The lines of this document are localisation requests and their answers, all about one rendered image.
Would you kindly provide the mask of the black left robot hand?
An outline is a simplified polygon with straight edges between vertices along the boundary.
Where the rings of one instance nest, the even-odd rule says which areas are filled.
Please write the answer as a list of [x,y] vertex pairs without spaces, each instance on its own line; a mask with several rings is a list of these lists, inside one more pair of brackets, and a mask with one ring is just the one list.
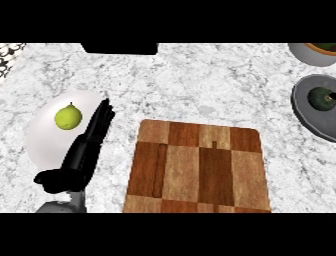
[[34,182],[43,186],[48,193],[80,192],[86,189],[95,174],[114,117],[114,107],[110,100],[104,100],[92,116],[86,132],[79,135],[70,147],[61,168],[42,171],[34,178]]

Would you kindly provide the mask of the dark green squash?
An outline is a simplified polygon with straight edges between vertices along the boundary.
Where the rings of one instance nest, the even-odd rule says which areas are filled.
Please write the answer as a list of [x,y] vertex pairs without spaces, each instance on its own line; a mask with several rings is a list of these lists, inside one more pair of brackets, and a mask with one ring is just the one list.
[[325,87],[316,87],[307,95],[309,104],[319,111],[330,111],[336,106],[336,100],[331,97],[333,90]]

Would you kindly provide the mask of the wooden checkered cutting board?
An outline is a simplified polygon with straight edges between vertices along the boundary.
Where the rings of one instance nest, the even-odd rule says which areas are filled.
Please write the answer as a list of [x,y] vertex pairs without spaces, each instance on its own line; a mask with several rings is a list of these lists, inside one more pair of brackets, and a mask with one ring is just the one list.
[[269,213],[259,131],[144,120],[124,211]]

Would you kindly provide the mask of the white round plate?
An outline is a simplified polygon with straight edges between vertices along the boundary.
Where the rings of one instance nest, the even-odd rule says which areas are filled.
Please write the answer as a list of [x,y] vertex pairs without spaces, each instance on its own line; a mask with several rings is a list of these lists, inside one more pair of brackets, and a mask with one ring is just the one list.
[[[87,125],[104,100],[92,91],[77,90],[53,98],[37,112],[27,132],[27,153],[40,170],[58,169],[62,165],[71,144]],[[55,123],[56,113],[70,103],[83,113],[80,125],[73,130],[62,130]]]

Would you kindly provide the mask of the yellow-green lemon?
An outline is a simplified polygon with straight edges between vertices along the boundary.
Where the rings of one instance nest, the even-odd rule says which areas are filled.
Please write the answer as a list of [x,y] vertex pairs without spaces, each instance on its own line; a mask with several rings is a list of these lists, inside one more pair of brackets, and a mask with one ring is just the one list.
[[65,108],[62,108],[55,116],[56,126],[62,130],[73,130],[81,123],[83,113],[80,109],[70,104]]

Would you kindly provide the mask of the grey potted plant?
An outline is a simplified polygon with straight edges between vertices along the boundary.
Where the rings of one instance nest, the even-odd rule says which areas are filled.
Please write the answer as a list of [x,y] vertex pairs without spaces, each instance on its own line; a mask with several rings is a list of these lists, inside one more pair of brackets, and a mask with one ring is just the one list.
[[290,50],[297,59],[316,67],[328,67],[336,63],[336,52],[319,48],[313,43],[290,43]]

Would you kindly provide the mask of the black appliance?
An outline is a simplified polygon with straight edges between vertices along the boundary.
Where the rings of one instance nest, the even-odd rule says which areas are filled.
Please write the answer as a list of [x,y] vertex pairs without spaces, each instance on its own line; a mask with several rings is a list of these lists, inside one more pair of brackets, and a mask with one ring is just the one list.
[[83,43],[87,53],[124,54],[124,55],[155,55],[158,43]]

